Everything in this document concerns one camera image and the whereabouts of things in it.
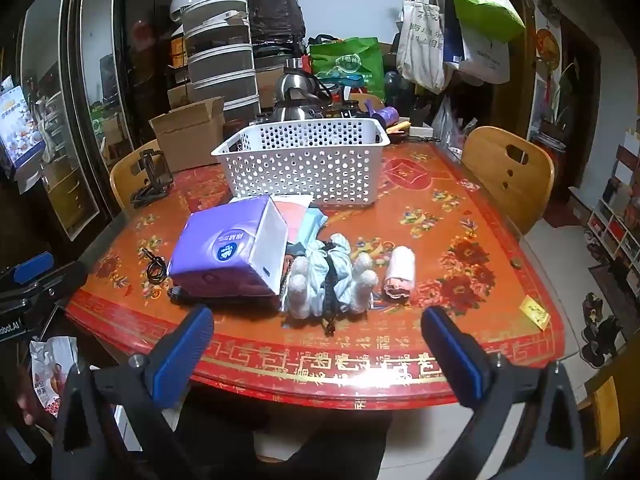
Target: hanging bag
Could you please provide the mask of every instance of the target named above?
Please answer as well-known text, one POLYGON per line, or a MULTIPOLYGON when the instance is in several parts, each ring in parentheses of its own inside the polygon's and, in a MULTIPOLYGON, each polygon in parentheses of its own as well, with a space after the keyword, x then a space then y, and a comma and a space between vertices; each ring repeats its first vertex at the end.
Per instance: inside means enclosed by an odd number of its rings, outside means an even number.
POLYGON ((396 68, 400 75, 439 94, 449 84, 443 63, 444 0, 406 0, 396 68))
POLYGON ((362 76, 367 91, 385 100, 385 69, 378 38, 310 44, 311 68, 321 80, 362 76))
POLYGON ((444 62, 455 70, 491 84, 511 78, 509 45, 490 40, 473 27, 460 23, 452 0, 446 0, 444 62))
POLYGON ((509 0, 453 0, 463 25, 501 43, 522 34, 525 25, 509 0))

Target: chair backrest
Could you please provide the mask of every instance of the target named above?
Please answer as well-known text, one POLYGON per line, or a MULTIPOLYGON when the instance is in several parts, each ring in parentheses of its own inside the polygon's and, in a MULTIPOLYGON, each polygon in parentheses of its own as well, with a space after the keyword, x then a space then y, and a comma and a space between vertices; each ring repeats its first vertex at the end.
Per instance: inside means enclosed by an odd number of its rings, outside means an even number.
POLYGON ((374 110, 378 111, 385 107, 385 104, 381 99, 373 94, 350 94, 349 101, 357 101, 360 111, 366 112, 367 106, 365 103, 367 100, 371 101, 371 106, 374 110))
POLYGON ((620 410, 618 394, 613 377, 593 393, 596 405, 596 434, 600 445, 600 454, 604 455, 620 437, 620 410))
POLYGON ((462 163, 519 231, 529 232, 544 213, 554 184, 548 154, 505 130, 480 126, 466 140, 462 163))
POLYGON ((118 204, 124 211, 133 211, 131 205, 131 195, 140 188, 146 186, 148 178, 146 170, 139 165, 140 152, 143 150, 159 150, 158 140, 154 139, 144 146, 140 146, 135 152, 129 153, 122 160, 118 161, 111 170, 110 181, 113 194, 118 204))

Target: stainless steel kettle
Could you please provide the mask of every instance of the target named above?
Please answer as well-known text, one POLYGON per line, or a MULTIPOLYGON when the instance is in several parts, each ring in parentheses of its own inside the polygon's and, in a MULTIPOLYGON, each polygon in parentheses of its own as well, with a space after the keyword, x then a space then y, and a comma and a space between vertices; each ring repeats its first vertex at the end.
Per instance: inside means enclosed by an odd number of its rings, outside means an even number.
POLYGON ((279 101, 273 106, 270 121, 303 121, 305 119, 322 119, 322 106, 310 99, 288 99, 279 101))
POLYGON ((327 88, 316 76, 296 66, 299 62, 299 59, 287 59, 284 72, 276 83, 276 102, 287 98, 306 99, 313 95, 325 101, 325 104, 331 103, 331 94, 327 88))

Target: wooden chair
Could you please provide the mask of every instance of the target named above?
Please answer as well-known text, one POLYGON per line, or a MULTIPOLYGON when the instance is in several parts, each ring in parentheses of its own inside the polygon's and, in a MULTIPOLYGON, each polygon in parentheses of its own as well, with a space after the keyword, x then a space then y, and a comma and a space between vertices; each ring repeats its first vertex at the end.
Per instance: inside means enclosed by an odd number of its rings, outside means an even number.
POLYGON ((471 132, 462 163, 487 188, 522 234, 542 216, 554 184, 554 165, 541 148, 493 126, 471 132))
POLYGON ((613 377, 592 395, 578 404, 578 412, 585 435, 584 455, 603 456, 620 437, 620 410, 613 377))
POLYGON ((138 161, 140 152, 143 150, 159 150, 158 140, 154 139, 144 146, 140 146, 135 152, 129 153, 122 160, 118 161, 111 170, 110 182, 113 194, 123 211, 133 212, 131 205, 131 195, 141 187, 148 184, 146 170, 142 170, 138 161))

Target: white fan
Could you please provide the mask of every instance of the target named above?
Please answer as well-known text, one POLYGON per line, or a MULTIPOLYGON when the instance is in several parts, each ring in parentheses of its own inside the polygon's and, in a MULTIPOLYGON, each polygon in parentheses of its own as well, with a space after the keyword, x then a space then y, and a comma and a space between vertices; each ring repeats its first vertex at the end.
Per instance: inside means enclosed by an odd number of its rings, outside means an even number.
MULTIPOLYGON (((171 6, 169 7, 169 17, 172 22, 180 22, 182 12, 184 9, 191 7, 193 4, 197 4, 202 0, 171 0, 171 6)), ((172 36, 178 36, 183 33, 182 25, 172 34, 172 36)))

